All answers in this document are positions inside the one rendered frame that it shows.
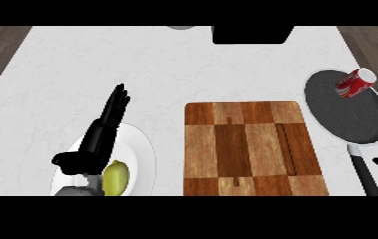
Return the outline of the red soda can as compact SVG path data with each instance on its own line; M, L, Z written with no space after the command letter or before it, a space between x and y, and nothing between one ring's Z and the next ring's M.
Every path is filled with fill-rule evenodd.
M366 68L359 68L336 82L335 92L341 97L351 98L362 93L375 82L375 73Z

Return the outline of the black appliance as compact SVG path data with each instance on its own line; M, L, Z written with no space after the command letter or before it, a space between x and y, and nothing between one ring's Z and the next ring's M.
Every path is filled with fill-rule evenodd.
M214 44L282 44L292 26L212 26Z

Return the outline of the dark grey frying pan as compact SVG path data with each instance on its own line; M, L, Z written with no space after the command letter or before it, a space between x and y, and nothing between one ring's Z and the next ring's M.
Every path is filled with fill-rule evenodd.
M341 97L335 84L345 76L345 72L335 70L316 72L305 82L305 103L319 124L347 143L364 194L378 196L378 182L360 151L362 146L378 146L378 93L367 88L351 98Z

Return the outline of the yellow-green fruit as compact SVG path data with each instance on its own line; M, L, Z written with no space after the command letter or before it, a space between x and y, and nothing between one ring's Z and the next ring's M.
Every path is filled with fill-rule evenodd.
M119 196L128 186L130 171L124 162L115 160L103 172L103 191L106 196Z

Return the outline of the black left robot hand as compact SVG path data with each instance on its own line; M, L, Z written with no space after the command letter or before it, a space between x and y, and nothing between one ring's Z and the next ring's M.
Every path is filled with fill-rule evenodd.
M74 152L57 153L51 163L65 175L99 175L108 165L116 131L122 121L130 96L124 84L115 86L108 98L102 115L93 120L85 131L80 148Z

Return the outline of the wooden cutting board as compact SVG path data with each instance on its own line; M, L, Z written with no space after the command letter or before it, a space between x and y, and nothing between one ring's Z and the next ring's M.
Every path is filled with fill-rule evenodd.
M326 193L297 102L205 102L184 106L186 196Z

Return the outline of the white plate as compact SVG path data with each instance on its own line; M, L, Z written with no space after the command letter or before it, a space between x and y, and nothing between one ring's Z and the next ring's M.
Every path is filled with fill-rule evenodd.
M77 139L66 152L77 151L84 135ZM128 186L121 196L149 196L152 194L156 158L150 141L144 133L130 124L119 124L115 145L109 164L113 160L125 163L130 171ZM51 179L50 196L53 196L63 186L84 186L82 175L65 175L56 167Z

